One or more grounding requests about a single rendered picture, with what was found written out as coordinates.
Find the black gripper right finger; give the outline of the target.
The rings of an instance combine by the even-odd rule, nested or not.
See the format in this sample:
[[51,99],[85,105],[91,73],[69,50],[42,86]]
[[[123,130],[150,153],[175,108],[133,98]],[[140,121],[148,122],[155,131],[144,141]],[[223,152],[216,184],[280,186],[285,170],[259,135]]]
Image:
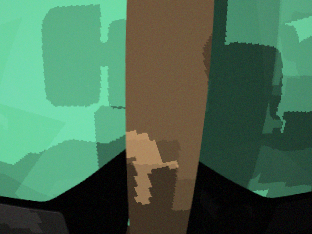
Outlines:
[[312,192],[264,197],[197,166],[185,234],[289,234],[312,228]]

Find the brown wooden rail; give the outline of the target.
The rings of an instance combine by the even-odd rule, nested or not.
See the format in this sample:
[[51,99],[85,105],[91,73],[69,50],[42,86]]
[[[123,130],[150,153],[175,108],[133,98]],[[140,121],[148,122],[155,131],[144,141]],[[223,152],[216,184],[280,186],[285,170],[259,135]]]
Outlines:
[[215,0],[127,0],[129,234],[188,229],[209,84]]

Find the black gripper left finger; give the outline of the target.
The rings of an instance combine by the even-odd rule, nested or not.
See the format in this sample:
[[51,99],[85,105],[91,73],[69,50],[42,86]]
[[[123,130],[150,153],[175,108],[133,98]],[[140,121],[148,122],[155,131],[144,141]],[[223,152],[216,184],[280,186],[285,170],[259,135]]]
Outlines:
[[127,234],[127,157],[49,201],[0,196],[0,234]]

